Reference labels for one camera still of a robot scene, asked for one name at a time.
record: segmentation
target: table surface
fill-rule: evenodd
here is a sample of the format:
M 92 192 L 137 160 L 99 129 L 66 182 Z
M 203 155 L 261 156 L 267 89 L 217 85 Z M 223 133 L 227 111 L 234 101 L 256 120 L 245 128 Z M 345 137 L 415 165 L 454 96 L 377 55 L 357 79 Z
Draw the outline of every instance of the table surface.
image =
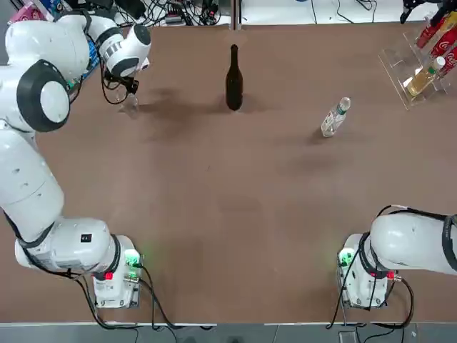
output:
M 378 58 L 412 28 L 153 29 L 136 118 L 104 101 L 97 71 L 68 124 L 38 137 L 64 214 L 131 237 L 175 322 L 328 322 L 349 234 L 368 231 L 390 203 L 457 208 L 455 99 L 406 111 Z M 245 89 L 236 113 L 224 104 L 234 41 Z M 319 126 L 342 96 L 352 98 L 347 119 L 323 139 Z M 0 322 L 91 320 L 77 285 L 16 263 L 4 221 L 0 247 Z M 414 321 L 457 320 L 455 277 L 401 274 L 416 294 Z M 387 309 L 348 319 L 402 321 L 407 293 L 393 294 Z M 141 298 L 140 309 L 107 317 L 149 321 Z

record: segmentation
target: power cord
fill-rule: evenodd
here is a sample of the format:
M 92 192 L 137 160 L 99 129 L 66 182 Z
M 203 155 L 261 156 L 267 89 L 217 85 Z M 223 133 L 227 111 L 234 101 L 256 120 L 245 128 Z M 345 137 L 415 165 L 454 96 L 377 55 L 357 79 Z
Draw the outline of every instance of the power cord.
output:
M 314 11 L 314 0 L 311 0 L 311 8 L 313 9 L 314 23 L 317 24 L 316 11 Z
M 373 16 L 371 18 L 371 22 L 374 23 L 374 15 L 376 13 L 376 9 L 378 8 L 377 0 L 356 0 L 356 1 L 367 11 L 371 11 L 373 9 Z M 350 20 L 349 18 L 345 17 L 343 14 L 340 13 L 340 8 L 341 8 L 341 2 L 340 2 L 340 0 L 338 0 L 338 8 L 336 9 L 336 15 L 340 16 L 347 22 L 354 24 L 354 22 L 352 20 Z

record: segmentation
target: plastic water bottle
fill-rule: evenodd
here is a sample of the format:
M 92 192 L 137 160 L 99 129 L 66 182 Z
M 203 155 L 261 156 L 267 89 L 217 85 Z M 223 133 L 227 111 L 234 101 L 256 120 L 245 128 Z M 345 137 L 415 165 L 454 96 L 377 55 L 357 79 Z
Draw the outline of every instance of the plastic water bottle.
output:
M 332 137 L 337 128 L 343 123 L 346 118 L 346 112 L 351 107 L 349 98 L 342 98 L 340 103 L 330 110 L 321 125 L 322 135 L 324 137 Z

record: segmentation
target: metal pole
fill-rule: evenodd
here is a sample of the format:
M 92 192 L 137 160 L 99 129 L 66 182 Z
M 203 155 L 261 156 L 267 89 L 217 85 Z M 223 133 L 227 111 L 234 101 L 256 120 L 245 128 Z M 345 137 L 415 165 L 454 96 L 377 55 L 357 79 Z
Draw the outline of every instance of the metal pole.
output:
M 241 30 L 241 0 L 231 0 L 230 30 Z

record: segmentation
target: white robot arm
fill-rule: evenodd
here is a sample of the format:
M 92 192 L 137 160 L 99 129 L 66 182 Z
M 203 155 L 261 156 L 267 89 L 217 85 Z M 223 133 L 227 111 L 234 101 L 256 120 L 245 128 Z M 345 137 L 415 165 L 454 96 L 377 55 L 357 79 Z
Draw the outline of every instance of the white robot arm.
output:
M 340 284 L 348 274 L 343 293 L 347 306 L 384 305 L 387 280 L 396 270 L 425 269 L 457 275 L 457 246 L 453 244 L 457 240 L 457 217 L 395 207 L 400 210 L 377 217 L 369 233 L 352 234 L 338 254 Z
M 103 10 L 69 12 L 56 22 L 20 21 L 6 32 L 9 61 L 0 66 L 0 207 L 16 235 L 21 265 L 91 272 L 99 307 L 128 307 L 139 253 L 101 220 L 62 217 L 64 193 L 35 142 L 36 131 L 59 129 L 69 117 L 67 82 L 88 66 L 86 34 L 114 78 L 149 64 L 148 30 L 136 25 L 124 39 Z

